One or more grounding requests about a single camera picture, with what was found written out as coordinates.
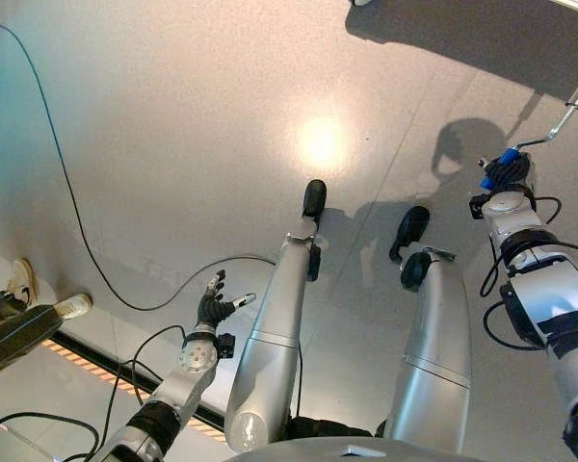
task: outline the person's foot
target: person's foot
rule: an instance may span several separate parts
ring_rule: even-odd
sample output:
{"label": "person's foot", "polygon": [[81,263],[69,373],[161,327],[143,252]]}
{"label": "person's foot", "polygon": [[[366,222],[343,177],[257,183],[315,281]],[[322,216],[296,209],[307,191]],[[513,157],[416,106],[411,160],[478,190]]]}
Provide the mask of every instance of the person's foot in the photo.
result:
{"label": "person's foot", "polygon": [[83,316],[92,308],[92,301],[86,294],[70,296],[60,303],[54,305],[61,320],[72,320],[78,316]]}
{"label": "person's foot", "polygon": [[24,302],[27,306],[37,301],[37,282],[28,260],[19,258],[13,262],[13,274],[5,292]]}

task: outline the gray floor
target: gray floor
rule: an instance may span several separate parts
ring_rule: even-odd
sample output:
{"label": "gray floor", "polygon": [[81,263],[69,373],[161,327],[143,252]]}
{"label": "gray floor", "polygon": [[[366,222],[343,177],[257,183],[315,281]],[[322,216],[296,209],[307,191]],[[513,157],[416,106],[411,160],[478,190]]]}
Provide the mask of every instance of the gray floor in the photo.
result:
{"label": "gray floor", "polygon": [[[481,156],[541,136],[561,114],[578,82],[578,13],[545,0],[69,0],[0,1],[0,21],[37,64],[94,253],[127,299],[162,301],[227,255],[274,259],[307,180],[323,178],[302,412],[374,430],[415,308],[387,250],[408,207],[426,204],[424,241],[458,253],[474,315],[464,452],[572,460],[545,358],[506,351],[481,328],[495,297],[477,297],[491,261],[467,202]],[[565,203],[552,229],[578,243],[578,115],[533,152],[538,193]],[[92,295],[94,312],[66,330],[120,358],[166,325],[193,323],[218,269],[153,314],[109,293],[82,246],[29,69],[0,33],[0,287],[21,255],[44,299]],[[228,296],[263,295],[272,271],[224,267]],[[224,325],[238,349],[256,308]],[[503,316],[493,323],[512,338]],[[144,359],[166,372],[178,346],[168,334]],[[236,366],[222,365],[208,405],[224,409]]]}

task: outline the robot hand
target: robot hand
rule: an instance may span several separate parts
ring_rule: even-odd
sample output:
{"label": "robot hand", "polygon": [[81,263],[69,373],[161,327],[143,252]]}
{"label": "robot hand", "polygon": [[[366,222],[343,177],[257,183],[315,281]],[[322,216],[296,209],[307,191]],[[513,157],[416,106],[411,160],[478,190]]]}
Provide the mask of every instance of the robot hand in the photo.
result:
{"label": "robot hand", "polygon": [[216,327],[237,308],[256,299],[246,294],[221,302],[224,270],[208,283],[197,309],[197,323],[186,337],[177,365],[137,414],[94,455],[91,462],[162,461],[174,438],[193,416],[201,394],[212,383],[219,359],[231,357],[229,334],[217,338]]}
{"label": "robot hand", "polygon": [[233,301],[222,302],[224,287],[224,269],[221,269],[208,283],[197,309],[197,325],[202,323],[216,328],[219,322],[226,320],[235,310],[246,306],[256,299],[255,294],[246,294]]}

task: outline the blue connector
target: blue connector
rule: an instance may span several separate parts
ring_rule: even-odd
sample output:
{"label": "blue connector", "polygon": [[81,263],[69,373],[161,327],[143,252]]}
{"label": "blue connector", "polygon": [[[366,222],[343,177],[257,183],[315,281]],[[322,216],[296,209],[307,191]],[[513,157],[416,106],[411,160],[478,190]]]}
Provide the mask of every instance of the blue connector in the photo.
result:
{"label": "blue connector", "polygon": [[518,157],[520,157],[520,153],[518,152],[518,150],[515,147],[508,147],[503,153],[503,155],[499,158],[497,164],[508,166]]}
{"label": "blue connector", "polygon": [[[508,147],[505,152],[497,160],[497,164],[508,166],[513,161],[520,157],[520,152],[515,147]],[[494,188],[494,183],[490,178],[486,177],[480,182],[480,188],[491,191]]]}

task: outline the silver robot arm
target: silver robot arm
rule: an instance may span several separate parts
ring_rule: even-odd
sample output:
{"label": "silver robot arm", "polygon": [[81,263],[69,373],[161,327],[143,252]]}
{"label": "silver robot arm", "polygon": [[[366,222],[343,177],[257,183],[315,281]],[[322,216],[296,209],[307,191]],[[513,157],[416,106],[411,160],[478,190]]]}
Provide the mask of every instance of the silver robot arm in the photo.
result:
{"label": "silver robot arm", "polygon": [[195,414],[201,394],[212,383],[219,359],[233,354],[232,336],[217,338],[216,327],[236,309],[255,300],[247,294],[220,302],[224,271],[208,284],[197,324],[186,338],[170,375],[144,406],[96,453],[91,462],[161,462],[173,440]]}
{"label": "silver robot arm", "polygon": [[460,452],[469,408],[471,338],[466,290],[454,255],[413,253],[401,281],[418,292],[392,410],[383,436]]}
{"label": "silver robot arm", "polygon": [[500,294],[515,332],[548,355],[568,416],[564,440],[578,458],[578,264],[566,253],[573,244],[561,243],[536,213],[528,155],[513,148],[503,157],[482,162],[492,192],[470,208],[506,266]]}
{"label": "silver robot arm", "polygon": [[318,274],[313,241],[326,203],[326,185],[312,180],[302,219],[287,234],[233,381],[224,418],[225,438],[236,452],[284,439],[293,392],[306,280]]}

